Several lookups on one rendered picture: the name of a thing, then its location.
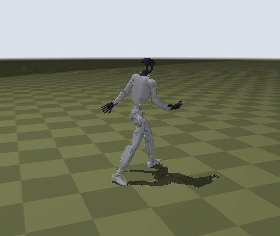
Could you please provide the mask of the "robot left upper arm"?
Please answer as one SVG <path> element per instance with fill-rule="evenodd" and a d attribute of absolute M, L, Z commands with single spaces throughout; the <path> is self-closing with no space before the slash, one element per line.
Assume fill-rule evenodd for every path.
<path fill-rule="evenodd" d="M 133 82 L 134 82 L 134 78 L 135 78 L 136 74 L 133 74 L 130 81 L 128 82 L 127 86 L 124 89 L 124 93 L 126 95 L 129 95 L 131 93 L 130 89 L 133 87 Z"/>

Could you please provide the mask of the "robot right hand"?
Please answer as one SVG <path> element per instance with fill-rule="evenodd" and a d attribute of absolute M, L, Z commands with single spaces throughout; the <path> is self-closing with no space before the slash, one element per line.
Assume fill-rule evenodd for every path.
<path fill-rule="evenodd" d="M 181 104 L 180 104 L 180 103 L 181 103 Z M 174 105 L 169 104 L 168 107 L 172 107 L 171 110 L 172 110 L 172 109 L 175 110 L 175 109 L 179 109 L 179 108 L 181 107 L 181 105 L 182 105 L 182 101 L 179 101 L 177 104 L 174 104 Z"/>

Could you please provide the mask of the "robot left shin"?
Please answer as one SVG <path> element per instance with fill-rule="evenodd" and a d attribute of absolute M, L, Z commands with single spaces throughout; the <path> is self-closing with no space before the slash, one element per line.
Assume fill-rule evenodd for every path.
<path fill-rule="evenodd" d="M 149 161 L 153 162 L 154 161 L 153 160 L 153 157 L 154 157 L 154 138 L 152 139 L 152 141 L 146 141 L 144 139 L 144 143 L 145 143 L 146 151 L 148 153 Z"/>

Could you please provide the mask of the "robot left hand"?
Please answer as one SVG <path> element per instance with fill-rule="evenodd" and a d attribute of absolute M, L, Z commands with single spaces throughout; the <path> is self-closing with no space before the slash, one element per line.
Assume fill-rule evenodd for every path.
<path fill-rule="evenodd" d="M 113 101 L 114 101 L 114 100 L 113 100 Z M 113 102 L 113 101 L 112 101 L 112 102 Z M 108 112 L 108 114 L 109 114 L 109 113 L 111 112 L 113 106 L 115 106 L 115 105 L 117 104 L 117 103 L 116 103 L 116 104 L 114 105 L 112 102 L 111 102 L 111 103 L 108 103 L 108 104 L 106 104 L 106 105 L 104 105 L 104 106 L 102 106 L 101 108 L 103 108 L 103 107 L 104 107 L 103 109 L 106 108 L 106 109 L 105 109 L 106 111 L 104 110 L 105 112 L 104 112 L 104 111 L 102 111 L 102 112 L 106 113 L 108 110 L 110 110 L 110 111 Z M 105 107 L 105 106 L 106 106 L 106 107 Z M 103 109 L 102 109 L 102 110 L 103 110 Z"/>

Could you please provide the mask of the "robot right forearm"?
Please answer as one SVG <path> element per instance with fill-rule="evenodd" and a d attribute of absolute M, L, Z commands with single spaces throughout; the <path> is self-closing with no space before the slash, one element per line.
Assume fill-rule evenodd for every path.
<path fill-rule="evenodd" d="M 159 98 L 155 99 L 155 103 L 157 104 L 157 107 L 162 108 L 163 110 L 171 110 L 172 107 L 168 107 L 168 104 L 163 103 Z"/>

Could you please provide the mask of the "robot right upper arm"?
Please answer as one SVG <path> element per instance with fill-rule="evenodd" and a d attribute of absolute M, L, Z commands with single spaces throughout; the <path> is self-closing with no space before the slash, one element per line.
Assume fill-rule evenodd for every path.
<path fill-rule="evenodd" d="M 151 95 L 151 102 L 153 104 L 156 104 L 155 103 L 155 99 L 157 98 L 156 95 L 157 95 L 157 91 L 156 91 L 156 86 L 157 86 L 157 83 L 155 80 L 153 79 L 147 79 L 147 86 L 149 87 L 150 89 L 150 95 Z"/>

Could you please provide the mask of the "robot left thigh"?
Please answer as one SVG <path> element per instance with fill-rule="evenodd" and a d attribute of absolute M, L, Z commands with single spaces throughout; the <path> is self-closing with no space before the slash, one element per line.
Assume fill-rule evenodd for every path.
<path fill-rule="evenodd" d="M 145 119 L 145 132 L 146 132 L 146 134 L 145 134 L 144 138 L 145 138 L 146 141 L 152 141 L 153 135 L 152 135 L 152 130 L 151 130 L 150 124 L 144 116 L 142 116 L 142 117 Z"/>

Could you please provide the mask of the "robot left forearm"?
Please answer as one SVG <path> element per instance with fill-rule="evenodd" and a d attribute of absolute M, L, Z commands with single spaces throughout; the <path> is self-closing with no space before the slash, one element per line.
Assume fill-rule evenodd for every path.
<path fill-rule="evenodd" d="M 126 94 L 124 93 L 124 90 L 121 91 L 120 95 L 118 96 L 118 98 L 116 98 L 116 100 L 114 100 L 112 103 L 115 105 L 116 103 L 119 103 L 124 97 L 126 96 Z"/>

